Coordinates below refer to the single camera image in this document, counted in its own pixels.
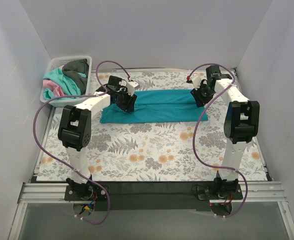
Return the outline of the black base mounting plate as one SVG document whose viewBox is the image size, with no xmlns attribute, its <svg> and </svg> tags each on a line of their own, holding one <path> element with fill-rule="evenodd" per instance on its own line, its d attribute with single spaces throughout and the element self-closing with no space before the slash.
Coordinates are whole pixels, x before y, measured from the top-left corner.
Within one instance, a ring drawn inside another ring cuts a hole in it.
<svg viewBox="0 0 294 240">
<path fill-rule="evenodd" d="M 100 181 L 97 185 L 67 180 L 64 200 L 90 202 L 96 211 L 187 210 L 209 211 L 210 201 L 242 200 L 240 185 L 214 181 Z"/>
</svg>

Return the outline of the dark grey shirt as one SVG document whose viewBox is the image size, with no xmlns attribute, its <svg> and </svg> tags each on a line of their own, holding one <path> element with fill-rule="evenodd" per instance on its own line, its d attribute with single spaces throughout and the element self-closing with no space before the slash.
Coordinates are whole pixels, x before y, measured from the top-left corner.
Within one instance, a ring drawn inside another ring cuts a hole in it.
<svg viewBox="0 0 294 240">
<path fill-rule="evenodd" d="M 89 74 L 89 64 L 86 58 L 68 62 L 62 67 L 62 72 L 73 80 L 82 95 L 86 93 Z"/>
</svg>

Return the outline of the mint green shirt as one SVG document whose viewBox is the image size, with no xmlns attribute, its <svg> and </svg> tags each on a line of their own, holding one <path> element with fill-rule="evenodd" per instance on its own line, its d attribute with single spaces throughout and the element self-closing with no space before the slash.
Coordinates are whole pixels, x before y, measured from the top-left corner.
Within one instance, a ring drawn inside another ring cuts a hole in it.
<svg viewBox="0 0 294 240">
<path fill-rule="evenodd" d="M 62 88 L 65 96 L 82 95 L 74 81 L 63 74 L 61 67 L 47 72 L 43 77 L 43 80 L 45 79 L 52 80 L 58 84 Z"/>
</svg>

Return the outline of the teal t shirt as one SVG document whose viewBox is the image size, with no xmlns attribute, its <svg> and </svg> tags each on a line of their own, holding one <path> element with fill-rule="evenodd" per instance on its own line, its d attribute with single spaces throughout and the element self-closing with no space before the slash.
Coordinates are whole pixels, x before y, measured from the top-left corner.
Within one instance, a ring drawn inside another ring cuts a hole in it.
<svg viewBox="0 0 294 240">
<path fill-rule="evenodd" d="M 207 121 L 204 107 L 197 107 L 188 89 L 144 90 L 135 93 L 134 111 L 127 113 L 116 104 L 103 109 L 101 124 L 141 124 L 196 122 L 201 115 Z"/>
</svg>

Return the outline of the pink shirt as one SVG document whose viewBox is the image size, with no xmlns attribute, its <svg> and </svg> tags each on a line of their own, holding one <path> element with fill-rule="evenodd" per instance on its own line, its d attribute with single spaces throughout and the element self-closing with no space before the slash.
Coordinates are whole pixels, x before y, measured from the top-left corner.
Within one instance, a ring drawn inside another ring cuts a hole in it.
<svg viewBox="0 0 294 240">
<path fill-rule="evenodd" d="M 44 79 L 43 80 L 43 97 L 46 100 L 53 99 L 55 97 L 63 97 L 65 96 L 65 93 L 63 92 L 63 89 L 55 82 L 53 82 L 50 79 Z"/>
</svg>

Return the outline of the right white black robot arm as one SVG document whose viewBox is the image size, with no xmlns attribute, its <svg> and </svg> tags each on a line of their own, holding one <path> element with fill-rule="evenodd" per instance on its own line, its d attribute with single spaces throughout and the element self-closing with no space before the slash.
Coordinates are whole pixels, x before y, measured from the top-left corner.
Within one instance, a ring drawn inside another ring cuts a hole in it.
<svg viewBox="0 0 294 240">
<path fill-rule="evenodd" d="M 197 107 L 207 110 L 217 98 L 222 98 L 226 104 L 223 124 L 226 149 L 214 180 L 197 185 L 195 194 L 199 200 L 222 200 L 227 204 L 233 199 L 246 198 L 239 185 L 238 178 L 243 177 L 239 167 L 247 145 L 258 134 L 260 104 L 240 92 L 236 77 L 230 70 L 223 74 L 222 65 L 214 63 L 206 63 L 204 67 L 205 79 L 189 74 L 186 81 L 193 85 L 190 93 Z"/>
</svg>

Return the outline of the white plastic laundry basket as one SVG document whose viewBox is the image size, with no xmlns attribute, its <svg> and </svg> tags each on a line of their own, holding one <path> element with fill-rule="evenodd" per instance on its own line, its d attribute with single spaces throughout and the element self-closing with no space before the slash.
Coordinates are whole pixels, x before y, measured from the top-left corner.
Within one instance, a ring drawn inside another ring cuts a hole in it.
<svg viewBox="0 0 294 240">
<path fill-rule="evenodd" d="M 87 95 L 91 80 L 92 58 L 90 56 L 57 57 L 50 61 L 43 76 L 40 101 L 55 97 L 49 104 L 54 107 L 77 105 L 85 100 L 76 95 Z"/>
</svg>

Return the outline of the aluminium frame rail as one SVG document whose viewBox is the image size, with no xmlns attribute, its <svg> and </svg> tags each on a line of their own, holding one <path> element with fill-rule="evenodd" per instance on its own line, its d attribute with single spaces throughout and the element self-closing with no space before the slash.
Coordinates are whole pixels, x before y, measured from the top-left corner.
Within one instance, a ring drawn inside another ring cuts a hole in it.
<svg viewBox="0 0 294 240">
<path fill-rule="evenodd" d="M 277 181 L 250 181 L 247 183 L 246 202 L 286 202 L 282 184 Z M 19 203 L 74 203 L 64 200 L 66 183 L 26 183 L 22 186 Z"/>
</svg>

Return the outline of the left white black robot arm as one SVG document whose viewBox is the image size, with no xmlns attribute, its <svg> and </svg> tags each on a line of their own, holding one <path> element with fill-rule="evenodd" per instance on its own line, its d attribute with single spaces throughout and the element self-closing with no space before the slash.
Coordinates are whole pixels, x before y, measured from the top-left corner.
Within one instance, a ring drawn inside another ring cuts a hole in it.
<svg viewBox="0 0 294 240">
<path fill-rule="evenodd" d="M 137 99 L 135 91 L 140 84 L 129 80 L 124 84 L 120 77 L 111 75 L 108 82 L 99 87 L 85 101 L 63 108 L 58 128 L 58 139 L 65 147 L 72 177 L 66 179 L 68 184 L 66 200 L 92 200 L 99 191 L 90 182 L 92 175 L 88 169 L 87 146 L 91 140 L 92 117 L 105 108 L 115 105 L 125 113 L 134 111 Z"/>
</svg>

